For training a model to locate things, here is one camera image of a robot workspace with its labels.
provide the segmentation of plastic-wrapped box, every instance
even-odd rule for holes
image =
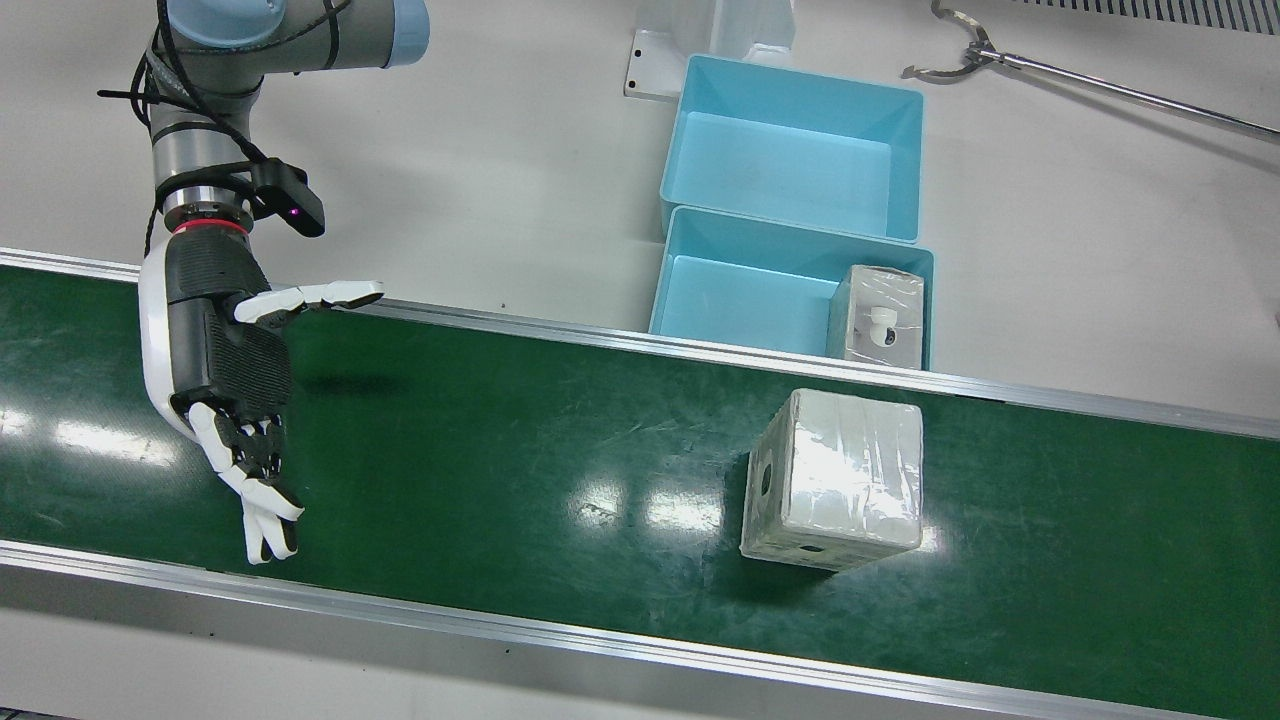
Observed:
[[[919,370],[924,359],[924,279],[854,265],[831,299],[827,356]]]
[[[914,405],[797,389],[751,451],[744,556],[845,570],[920,546]]]

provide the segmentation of conveyor belt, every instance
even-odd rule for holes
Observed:
[[[0,268],[0,538],[1228,717],[1280,716],[1280,442],[355,314],[291,328],[302,552],[150,409],[134,288]],[[919,405],[927,546],[737,553],[791,389]]]

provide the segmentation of metal rod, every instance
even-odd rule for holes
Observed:
[[[1206,124],[1224,127],[1240,133],[1251,135],[1253,137],[1268,140],[1271,142],[1280,142],[1280,129],[1268,128],[1266,126],[1260,126],[1256,123],[1251,123],[1248,120],[1242,120],[1239,118],[1228,115],[1225,113],[1219,113],[1216,110],[1199,108],[1197,105],[1190,105],[1187,102],[1179,102],[1178,100],[1170,100],[1169,97],[1161,97],[1160,95],[1152,95],[1149,92],[1143,92],[1140,90],[1134,90],[1132,87],[1125,87],[1123,85],[1107,82],[1102,78],[1096,78],[1093,76],[1066,70],[1056,65],[1050,65],[1048,63],[1041,63],[1038,60],[1032,60],[1030,58],[1024,58],[1021,55],[1000,53],[991,47],[978,47],[974,49],[973,53],[979,58],[1000,63],[1001,65],[1014,68],[1016,70],[1034,70],[1038,73],[1043,73],[1046,76],[1068,79],[1079,83],[1084,87],[1089,87],[1092,90],[1101,90],[1103,92],[1108,92],[1124,100],[1142,102],[1156,110],[1162,110],[1165,113],[1180,115]]]

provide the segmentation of plastic wrap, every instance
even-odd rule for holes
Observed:
[[[924,279],[893,268],[850,268],[831,299],[827,355],[919,370]]]
[[[919,547],[914,405],[797,389],[751,451],[744,556],[845,570]]]

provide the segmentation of light blue plastic container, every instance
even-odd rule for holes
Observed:
[[[933,254],[923,247],[676,208],[649,319],[654,334],[824,355],[831,297],[851,265],[924,278],[924,357]]]
[[[694,55],[662,177],[678,205],[915,242],[924,96]]]

